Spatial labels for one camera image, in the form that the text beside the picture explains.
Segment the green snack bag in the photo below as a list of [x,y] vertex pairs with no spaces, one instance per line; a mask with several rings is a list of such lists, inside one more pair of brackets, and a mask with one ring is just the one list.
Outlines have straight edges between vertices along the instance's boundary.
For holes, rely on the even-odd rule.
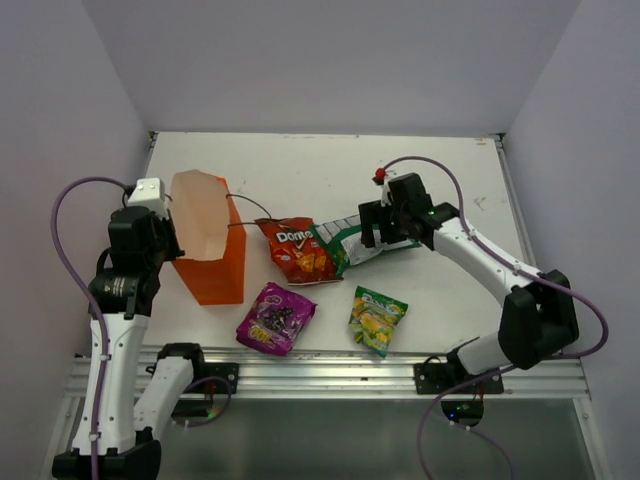
[[339,277],[349,268],[381,255],[420,247],[419,243],[411,240],[394,244],[383,243],[377,227],[373,230],[374,246],[366,247],[361,241],[362,228],[358,215],[322,224],[312,224],[310,232],[331,257]]

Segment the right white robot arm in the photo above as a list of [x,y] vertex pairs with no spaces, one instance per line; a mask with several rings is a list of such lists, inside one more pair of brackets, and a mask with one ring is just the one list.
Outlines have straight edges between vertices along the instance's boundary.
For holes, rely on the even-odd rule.
[[459,345],[427,369],[432,382],[468,392],[483,374],[510,365],[527,370],[578,339],[564,274],[507,256],[467,223],[460,206],[434,204],[416,173],[392,177],[378,169],[373,181],[383,193],[358,207],[364,246],[418,242],[465,270],[502,308],[495,333]]

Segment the purple snack bag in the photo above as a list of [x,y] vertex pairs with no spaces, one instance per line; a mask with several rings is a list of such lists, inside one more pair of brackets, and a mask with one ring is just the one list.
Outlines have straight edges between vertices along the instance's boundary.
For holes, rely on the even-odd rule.
[[236,340],[261,353],[286,356],[308,325],[317,304],[269,282],[236,329]]

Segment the red Doritos chip bag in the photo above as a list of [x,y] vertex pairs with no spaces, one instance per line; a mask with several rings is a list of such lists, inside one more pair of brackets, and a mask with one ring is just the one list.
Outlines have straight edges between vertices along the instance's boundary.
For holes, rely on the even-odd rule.
[[329,253],[315,239],[310,217],[260,218],[255,221],[265,235],[272,261],[289,285],[315,285],[341,281]]

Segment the orange paper bag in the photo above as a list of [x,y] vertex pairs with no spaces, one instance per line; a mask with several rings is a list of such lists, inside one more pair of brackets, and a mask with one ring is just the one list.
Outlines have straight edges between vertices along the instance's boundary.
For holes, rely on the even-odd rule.
[[194,299],[203,306],[244,302],[246,221],[226,180],[200,170],[176,173],[169,210],[184,255],[173,261]]

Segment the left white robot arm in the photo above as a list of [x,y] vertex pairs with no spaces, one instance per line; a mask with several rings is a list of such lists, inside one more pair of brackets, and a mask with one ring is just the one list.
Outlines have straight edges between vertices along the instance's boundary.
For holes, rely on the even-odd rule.
[[165,345],[144,392],[136,390],[139,355],[162,265],[182,256],[169,212],[124,207],[108,225],[111,267],[90,282],[92,352],[84,410],[69,451],[53,460],[56,479],[154,479],[160,439],[185,392],[208,379],[196,343]]

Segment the green yellow Fox's candy bag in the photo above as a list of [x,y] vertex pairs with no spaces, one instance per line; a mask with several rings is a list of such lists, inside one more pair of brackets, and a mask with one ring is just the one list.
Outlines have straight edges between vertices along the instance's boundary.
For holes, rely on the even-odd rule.
[[355,343],[385,358],[395,329],[408,308],[404,302],[358,286],[348,322]]

